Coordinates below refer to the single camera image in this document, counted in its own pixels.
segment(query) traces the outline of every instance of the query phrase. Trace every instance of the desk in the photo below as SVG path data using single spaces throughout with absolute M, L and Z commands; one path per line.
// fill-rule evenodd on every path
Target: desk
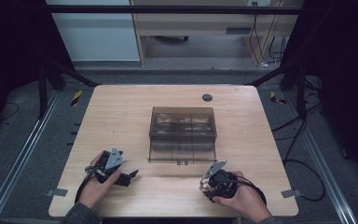
M 211 102 L 201 96 L 212 95 Z M 149 163 L 149 128 L 153 106 L 213 107 L 216 158 L 227 160 L 227 171 L 241 170 L 261 188 L 274 216 L 294 216 L 294 198 L 257 90 L 252 86 L 102 85 L 95 88 L 76 141 L 49 208 L 64 217 L 74 204 L 84 168 L 102 150 L 124 151 L 120 170 L 139 169 L 126 187 L 113 186 L 97 209 L 102 217 L 236 217 L 228 208 L 211 203 L 199 190 L 210 164 Z
M 131 0 L 133 6 L 217 6 L 246 7 L 250 0 Z M 304 0 L 271 0 L 268 7 L 301 7 Z M 253 14 L 133 14 L 140 60 L 145 65 L 148 37 L 153 35 L 236 35 L 243 36 L 245 44 L 255 65 L 264 62 L 262 56 L 268 50 L 273 36 L 290 36 L 297 15 L 258 15 L 255 22 Z M 250 35 L 254 25 L 255 32 Z M 237 33 L 227 28 L 241 28 Z

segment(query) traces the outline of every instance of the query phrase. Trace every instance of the human hand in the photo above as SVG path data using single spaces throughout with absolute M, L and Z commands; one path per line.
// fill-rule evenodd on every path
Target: human hand
M 100 154 L 98 154 L 94 160 L 91 161 L 90 165 L 94 166 L 102 154 L 103 152 L 100 152 Z M 116 170 L 102 184 L 97 180 L 96 177 L 90 179 L 89 183 L 87 183 L 80 194 L 79 202 L 83 203 L 91 210 L 94 209 L 101 201 L 103 196 L 107 193 L 110 186 L 112 186 L 118 180 L 119 176 L 120 171 Z
M 243 173 L 241 171 L 231 173 L 235 176 L 243 177 Z M 241 216 L 255 223 L 260 223 L 264 219 L 272 217 L 272 214 L 267 209 L 257 191 L 240 183 L 237 186 L 237 192 L 235 193 L 234 197 L 226 199 L 215 196 L 213 197 L 213 201 L 233 209 L 234 211 L 240 213 Z

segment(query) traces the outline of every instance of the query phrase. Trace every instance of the black curtain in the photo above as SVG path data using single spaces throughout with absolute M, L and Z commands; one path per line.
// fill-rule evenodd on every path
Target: black curtain
M 325 115 L 337 133 L 345 156 L 358 160 L 358 1 L 336 0 L 328 16 L 318 19 L 323 19 L 320 26 L 310 17 L 298 18 L 283 63 L 290 60 L 311 35 L 310 31 L 317 27 L 311 44 L 302 52 L 301 66 L 305 75 L 321 79 Z
M 46 2 L 0 0 L 0 112 L 13 89 L 37 80 L 42 63 L 55 89 L 63 88 L 64 82 L 60 72 L 48 66 L 49 61 L 75 70 L 51 15 L 21 9 L 31 4 Z

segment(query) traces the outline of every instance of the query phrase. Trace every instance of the clear plastic container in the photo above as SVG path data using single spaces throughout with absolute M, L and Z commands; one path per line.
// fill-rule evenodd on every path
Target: clear plastic container
M 216 161 L 211 107 L 153 107 L 149 136 L 150 162 Z

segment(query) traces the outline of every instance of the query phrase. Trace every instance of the handheld controller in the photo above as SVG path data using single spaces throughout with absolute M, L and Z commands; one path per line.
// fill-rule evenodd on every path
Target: handheld controller
M 200 190 L 213 203 L 213 197 L 232 198 L 237 192 L 237 184 L 247 185 L 257 191 L 264 204 L 267 205 L 263 191 L 246 178 L 238 179 L 234 174 L 221 169 L 227 161 L 213 163 L 208 172 L 201 179 Z
M 88 175 L 77 190 L 75 203 L 79 200 L 83 188 L 86 187 L 94 175 L 100 183 L 104 183 L 107 178 L 109 178 L 109 176 L 114 173 L 118 167 L 120 167 L 120 165 L 124 162 L 121 154 L 123 154 L 122 151 L 117 151 L 117 149 L 113 147 L 112 152 L 104 151 L 94 166 L 86 167 L 85 171 Z M 133 171 L 129 175 L 120 174 L 120 177 L 114 185 L 127 187 L 131 183 L 131 180 L 136 177 L 136 174 L 138 174 L 138 170 Z

